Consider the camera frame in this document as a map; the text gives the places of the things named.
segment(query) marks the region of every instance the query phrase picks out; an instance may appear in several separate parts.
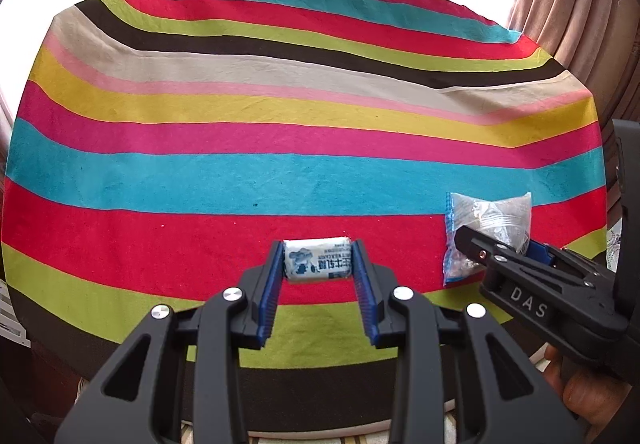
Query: white candy wrapper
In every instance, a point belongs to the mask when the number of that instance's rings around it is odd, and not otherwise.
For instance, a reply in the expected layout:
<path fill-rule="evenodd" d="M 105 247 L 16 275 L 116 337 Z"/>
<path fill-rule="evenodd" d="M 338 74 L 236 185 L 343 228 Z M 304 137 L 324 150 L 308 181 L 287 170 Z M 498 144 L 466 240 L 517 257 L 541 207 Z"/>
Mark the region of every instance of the white candy wrapper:
<path fill-rule="evenodd" d="M 284 274 L 294 283 L 349 277 L 351 240 L 346 236 L 286 239 Z"/>

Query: human hand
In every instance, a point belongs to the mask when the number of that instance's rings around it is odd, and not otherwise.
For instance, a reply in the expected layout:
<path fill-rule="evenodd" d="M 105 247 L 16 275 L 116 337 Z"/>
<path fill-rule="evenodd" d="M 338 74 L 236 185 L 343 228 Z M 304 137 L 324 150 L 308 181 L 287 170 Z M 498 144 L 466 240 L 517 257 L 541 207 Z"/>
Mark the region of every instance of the human hand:
<path fill-rule="evenodd" d="M 543 375 L 558 393 L 564 405 L 586 419 L 591 428 L 586 441 L 592 442 L 618 411 L 631 387 L 618 379 L 583 368 L 567 381 L 560 377 L 562 354 L 557 348 L 546 347 L 547 365 Z"/>

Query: silver screw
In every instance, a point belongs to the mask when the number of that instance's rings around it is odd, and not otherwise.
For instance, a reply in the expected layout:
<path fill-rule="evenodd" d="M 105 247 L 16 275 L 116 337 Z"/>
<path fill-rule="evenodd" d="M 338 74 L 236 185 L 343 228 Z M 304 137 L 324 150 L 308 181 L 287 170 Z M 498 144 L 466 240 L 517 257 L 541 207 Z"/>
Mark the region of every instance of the silver screw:
<path fill-rule="evenodd" d="M 222 293 L 222 297 L 227 301 L 236 301 L 242 297 L 242 289 L 238 287 L 229 287 Z"/>
<path fill-rule="evenodd" d="M 169 315 L 171 310 L 167 305 L 156 305 L 151 309 L 151 317 L 154 319 L 164 319 Z"/>
<path fill-rule="evenodd" d="M 414 291 L 409 287 L 396 287 L 394 289 L 394 298 L 400 300 L 408 300 L 414 297 Z"/>
<path fill-rule="evenodd" d="M 466 306 L 466 313 L 472 318 L 482 318 L 486 314 L 486 308 L 480 303 L 470 303 Z"/>

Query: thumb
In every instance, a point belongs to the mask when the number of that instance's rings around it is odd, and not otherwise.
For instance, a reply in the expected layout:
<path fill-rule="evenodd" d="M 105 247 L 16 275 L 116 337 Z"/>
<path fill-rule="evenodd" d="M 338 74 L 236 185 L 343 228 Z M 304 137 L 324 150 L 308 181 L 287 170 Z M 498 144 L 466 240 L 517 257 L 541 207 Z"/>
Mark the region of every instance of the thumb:
<path fill-rule="evenodd" d="M 605 426 L 625 400 L 630 387 L 613 377 L 580 370 L 566 384 L 562 400 L 567 408 L 594 426 Z"/>

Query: teal stripe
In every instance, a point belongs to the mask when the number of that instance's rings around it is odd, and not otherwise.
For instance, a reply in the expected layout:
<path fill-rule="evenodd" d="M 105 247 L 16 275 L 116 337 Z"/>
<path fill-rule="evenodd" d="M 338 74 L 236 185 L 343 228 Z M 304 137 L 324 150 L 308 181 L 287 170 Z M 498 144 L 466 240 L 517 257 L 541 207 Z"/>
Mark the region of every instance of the teal stripe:
<path fill-rule="evenodd" d="M 92 209 L 217 215 L 436 215 L 447 191 L 534 205 L 604 185 L 600 148 L 540 169 L 294 154 L 86 153 L 18 119 L 7 175 L 37 195 Z"/>
<path fill-rule="evenodd" d="M 406 3 L 380 0 L 247 0 L 276 3 L 289 7 L 340 14 L 381 25 L 432 32 L 480 43 L 515 43 L 521 36 L 516 30 L 500 25 L 486 25 L 475 19 L 461 18 L 414 7 Z"/>

